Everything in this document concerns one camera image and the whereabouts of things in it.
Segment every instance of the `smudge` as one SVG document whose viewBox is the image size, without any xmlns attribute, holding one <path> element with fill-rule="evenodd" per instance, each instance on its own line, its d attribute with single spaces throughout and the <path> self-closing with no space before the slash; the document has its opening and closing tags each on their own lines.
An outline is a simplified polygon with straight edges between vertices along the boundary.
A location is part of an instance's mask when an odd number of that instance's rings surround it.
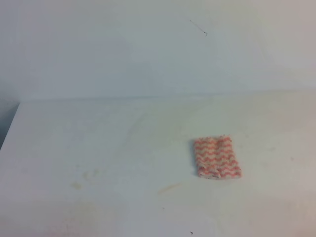
<svg viewBox="0 0 316 237">
<path fill-rule="evenodd" d="M 194 23 L 192 20 L 190 20 L 192 22 L 193 25 L 195 25 L 200 31 L 202 31 L 205 34 L 205 37 L 207 36 L 207 32 L 205 32 L 204 30 L 201 29 L 200 26 L 198 26 L 196 23 Z"/>
<path fill-rule="evenodd" d="M 86 180 L 89 181 L 89 172 L 86 171 L 85 173 L 82 174 L 82 177 Z"/>
<path fill-rule="evenodd" d="M 77 181 L 73 182 L 70 187 L 76 189 L 76 190 L 80 190 L 82 189 L 82 185 L 80 183 L 78 183 Z"/>
<path fill-rule="evenodd" d="M 178 186 L 180 186 L 180 185 L 181 185 L 181 183 L 169 185 L 169 186 L 167 186 L 167 187 L 165 187 L 165 188 L 163 188 L 163 189 L 160 189 L 160 190 L 157 192 L 157 194 L 158 194 L 158 195 L 163 194 L 163 193 L 165 193 L 165 192 L 167 192 L 167 191 L 170 191 L 171 189 L 174 189 L 174 188 L 176 188 L 176 187 L 178 187 Z"/>
<path fill-rule="evenodd" d="M 100 171 L 98 169 L 95 169 L 93 171 L 93 177 L 97 176 L 100 173 Z"/>
</svg>

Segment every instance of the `cloth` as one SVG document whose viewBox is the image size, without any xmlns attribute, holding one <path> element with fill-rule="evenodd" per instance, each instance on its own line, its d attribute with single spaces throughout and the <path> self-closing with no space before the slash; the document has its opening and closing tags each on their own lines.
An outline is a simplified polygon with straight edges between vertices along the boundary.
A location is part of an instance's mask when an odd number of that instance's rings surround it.
<svg viewBox="0 0 316 237">
<path fill-rule="evenodd" d="M 194 141 L 197 172 L 207 179 L 241 177 L 241 168 L 229 136 L 198 138 Z"/>
</svg>

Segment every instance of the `stain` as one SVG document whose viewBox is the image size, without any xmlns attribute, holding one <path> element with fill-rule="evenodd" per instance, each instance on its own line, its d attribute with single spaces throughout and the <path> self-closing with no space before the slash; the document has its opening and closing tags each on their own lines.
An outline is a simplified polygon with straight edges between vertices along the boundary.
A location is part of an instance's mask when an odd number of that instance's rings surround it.
<svg viewBox="0 0 316 237">
<path fill-rule="evenodd" d="M 76 189 L 76 190 L 80 190 L 82 189 L 82 185 L 80 183 L 78 183 L 77 181 L 73 182 L 70 187 Z"/>
<path fill-rule="evenodd" d="M 89 172 L 86 171 L 85 173 L 82 174 L 82 177 L 86 180 L 89 181 Z"/>
<path fill-rule="evenodd" d="M 97 176 L 100 173 L 100 171 L 98 169 L 95 169 L 93 171 L 93 177 Z"/>
<path fill-rule="evenodd" d="M 165 192 L 167 192 L 167 191 L 170 191 L 171 189 L 174 189 L 174 188 L 176 188 L 176 187 L 178 187 L 178 186 L 180 186 L 180 185 L 181 185 L 181 183 L 169 185 L 169 186 L 167 186 L 167 187 L 165 187 L 165 188 L 163 188 L 163 189 L 160 189 L 160 190 L 157 192 L 157 194 L 158 194 L 158 195 L 163 194 L 163 193 L 165 193 Z"/>
</svg>

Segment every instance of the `dishcloth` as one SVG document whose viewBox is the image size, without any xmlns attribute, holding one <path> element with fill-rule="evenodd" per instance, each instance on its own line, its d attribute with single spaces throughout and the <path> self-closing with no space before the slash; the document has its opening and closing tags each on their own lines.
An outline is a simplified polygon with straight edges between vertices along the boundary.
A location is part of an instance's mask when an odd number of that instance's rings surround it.
<svg viewBox="0 0 316 237">
<path fill-rule="evenodd" d="M 197 173 L 207 179 L 240 178 L 241 168 L 229 136 L 198 138 L 194 141 Z"/>
</svg>

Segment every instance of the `zigzag pattern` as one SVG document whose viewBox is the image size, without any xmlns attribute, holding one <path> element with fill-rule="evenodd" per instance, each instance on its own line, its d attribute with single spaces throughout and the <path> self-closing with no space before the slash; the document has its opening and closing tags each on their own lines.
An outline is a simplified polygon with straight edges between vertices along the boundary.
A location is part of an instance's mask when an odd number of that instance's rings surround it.
<svg viewBox="0 0 316 237">
<path fill-rule="evenodd" d="M 194 142 L 198 174 L 208 179 L 241 177 L 241 169 L 229 136 L 199 138 Z"/>
</svg>

